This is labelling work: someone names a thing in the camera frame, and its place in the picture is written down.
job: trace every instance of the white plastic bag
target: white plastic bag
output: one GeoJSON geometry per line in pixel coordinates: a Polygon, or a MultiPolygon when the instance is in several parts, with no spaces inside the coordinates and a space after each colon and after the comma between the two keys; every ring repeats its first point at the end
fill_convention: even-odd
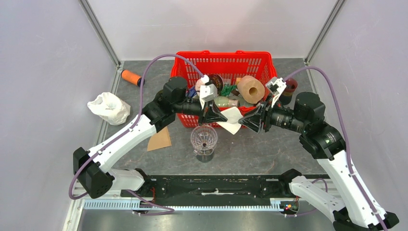
{"type": "Polygon", "coordinates": [[[88,108],[110,125],[123,124],[130,114],[130,105],[110,92],[104,92],[88,102],[88,108]]]}

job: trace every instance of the orange cylinder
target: orange cylinder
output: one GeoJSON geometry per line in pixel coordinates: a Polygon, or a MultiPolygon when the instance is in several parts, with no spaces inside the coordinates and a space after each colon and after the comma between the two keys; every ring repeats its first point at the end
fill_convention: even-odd
{"type": "Polygon", "coordinates": [[[135,85],[138,85],[139,87],[141,85],[141,77],[139,75],[131,72],[131,71],[123,70],[122,74],[121,74],[121,77],[124,80],[128,81],[128,82],[131,82],[131,83],[133,83],[135,85]]]}

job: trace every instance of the white napkin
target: white napkin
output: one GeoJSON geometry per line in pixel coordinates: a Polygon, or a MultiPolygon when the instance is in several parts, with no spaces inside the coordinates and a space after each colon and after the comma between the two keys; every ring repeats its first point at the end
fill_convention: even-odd
{"type": "Polygon", "coordinates": [[[241,128],[241,124],[238,120],[243,116],[237,107],[230,107],[227,110],[221,112],[228,120],[226,122],[217,122],[221,127],[225,128],[227,131],[231,132],[232,135],[238,132],[241,128]]]}

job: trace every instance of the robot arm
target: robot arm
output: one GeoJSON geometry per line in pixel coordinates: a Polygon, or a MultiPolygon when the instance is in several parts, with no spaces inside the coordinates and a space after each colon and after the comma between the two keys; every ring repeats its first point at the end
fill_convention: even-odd
{"type": "Polygon", "coordinates": [[[95,153],[99,154],[86,165],[77,178],[89,196],[98,198],[109,190],[138,190],[144,183],[140,172],[111,168],[140,142],[175,121],[176,113],[198,116],[199,123],[227,121],[214,103],[213,98],[217,92],[215,86],[209,83],[202,88],[200,100],[188,99],[187,81],[182,77],[170,78],[155,99],[143,108],[137,124],[136,117],[101,144],[87,151],[82,147],[78,148],[74,152],[74,174],[95,153]]]}
{"type": "MultiPolygon", "coordinates": [[[[295,169],[280,177],[286,193],[308,201],[333,222],[336,230],[382,230],[376,215],[350,175],[343,137],[336,128],[324,122],[324,110],[325,105],[318,95],[302,92],[297,95],[293,110],[284,108],[279,102],[264,102],[248,112],[239,123],[255,132],[262,129],[269,131],[271,125],[275,125],[300,133],[299,141],[303,148],[327,172],[343,200],[314,186],[295,169]]],[[[386,226],[391,228],[396,225],[396,215],[386,212],[373,198],[360,175],[356,171],[354,175],[358,177],[386,226]]]]}

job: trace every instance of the green object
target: green object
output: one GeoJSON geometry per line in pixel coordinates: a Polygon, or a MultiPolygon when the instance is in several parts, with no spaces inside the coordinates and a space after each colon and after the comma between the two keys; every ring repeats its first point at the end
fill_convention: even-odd
{"type": "Polygon", "coordinates": [[[224,86],[222,89],[220,96],[229,96],[231,91],[237,89],[237,85],[231,85],[231,86],[224,86]]]}

